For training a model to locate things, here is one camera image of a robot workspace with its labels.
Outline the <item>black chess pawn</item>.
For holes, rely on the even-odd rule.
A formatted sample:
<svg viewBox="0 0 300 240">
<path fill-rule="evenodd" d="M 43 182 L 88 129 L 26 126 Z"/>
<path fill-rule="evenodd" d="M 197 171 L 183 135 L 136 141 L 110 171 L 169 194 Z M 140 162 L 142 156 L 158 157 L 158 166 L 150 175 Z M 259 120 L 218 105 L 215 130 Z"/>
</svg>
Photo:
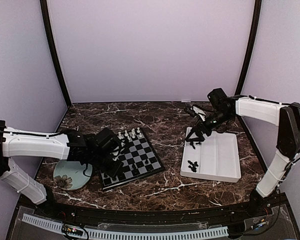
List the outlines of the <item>black chess pawn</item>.
<svg viewBox="0 0 300 240">
<path fill-rule="evenodd" d="M 138 168 L 135 164 L 132 165 L 132 174 L 136 176 L 138 174 Z"/>
</svg>

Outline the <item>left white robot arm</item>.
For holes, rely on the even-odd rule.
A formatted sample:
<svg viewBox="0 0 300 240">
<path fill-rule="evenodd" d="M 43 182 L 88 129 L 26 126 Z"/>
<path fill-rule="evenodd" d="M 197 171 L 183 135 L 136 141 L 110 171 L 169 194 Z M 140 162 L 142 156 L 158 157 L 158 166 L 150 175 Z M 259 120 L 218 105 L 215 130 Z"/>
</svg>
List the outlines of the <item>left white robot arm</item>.
<svg viewBox="0 0 300 240">
<path fill-rule="evenodd" d="M 50 218 L 57 218 L 60 206 L 52 190 L 22 170 L 13 157 L 44 157 L 92 165 L 114 177 L 122 163 L 119 155 L 128 148 L 129 139 L 109 128 L 83 134 L 75 129 L 57 133 L 23 131 L 7 127 L 0 120 L 0 180 L 26 196 Z"/>
</svg>

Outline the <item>white plastic tray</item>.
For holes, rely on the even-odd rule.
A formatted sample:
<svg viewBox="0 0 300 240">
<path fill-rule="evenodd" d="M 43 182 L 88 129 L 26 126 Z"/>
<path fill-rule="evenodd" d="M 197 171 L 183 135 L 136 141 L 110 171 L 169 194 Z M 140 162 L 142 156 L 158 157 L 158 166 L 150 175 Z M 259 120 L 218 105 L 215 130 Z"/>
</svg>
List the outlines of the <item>white plastic tray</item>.
<svg viewBox="0 0 300 240">
<path fill-rule="evenodd" d="M 191 171 L 188 160 L 198 163 L 197 172 Z M 238 182 L 241 167 L 237 136 L 234 133 L 213 131 L 200 144 L 185 142 L 180 175 L 217 182 Z"/>
</svg>

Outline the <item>black and white chessboard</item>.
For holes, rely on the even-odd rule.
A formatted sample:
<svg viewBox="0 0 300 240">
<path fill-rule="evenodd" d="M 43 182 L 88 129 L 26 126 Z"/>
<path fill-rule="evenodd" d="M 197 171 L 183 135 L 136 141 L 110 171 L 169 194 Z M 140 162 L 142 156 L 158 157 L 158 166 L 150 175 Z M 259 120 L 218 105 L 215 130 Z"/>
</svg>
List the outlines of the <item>black and white chessboard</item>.
<svg viewBox="0 0 300 240">
<path fill-rule="evenodd" d="M 104 179 L 104 172 L 100 173 L 102 190 L 110 190 L 115 187 L 127 184 L 137 179 L 152 176 L 165 170 L 165 167 L 153 148 L 144 130 L 140 127 L 133 128 L 128 132 L 129 146 L 126 152 L 118 156 L 118 160 L 123 164 L 117 171 L 116 181 L 112 177 Z M 149 159 L 149 164 L 145 165 L 145 160 Z M 138 174 L 133 175 L 132 165 L 137 167 Z"/>
</svg>

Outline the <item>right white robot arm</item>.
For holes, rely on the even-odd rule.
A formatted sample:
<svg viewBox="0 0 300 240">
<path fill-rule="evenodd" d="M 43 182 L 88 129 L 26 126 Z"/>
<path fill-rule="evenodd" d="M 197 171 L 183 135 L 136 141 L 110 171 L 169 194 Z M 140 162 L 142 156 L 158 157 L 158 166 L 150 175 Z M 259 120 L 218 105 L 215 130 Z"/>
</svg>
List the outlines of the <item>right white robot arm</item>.
<svg viewBox="0 0 300 240">
<path fill-rule="evenodd" d="M 300 103 L 219 93 L 211 93 L 209 100 L 214 109 L 209 114 L 197 104 L 184 109 L 187 114 L 197 119 L 185 138 L 192 147 L 196 143 L 204 142 L 213 131 L 235 117 L 259 120 L 277 128 L 273 159 L 255 188 L 258 197 L 269 197 L 285 180 L 291 168 L 300 161 Z"/>
</svg>

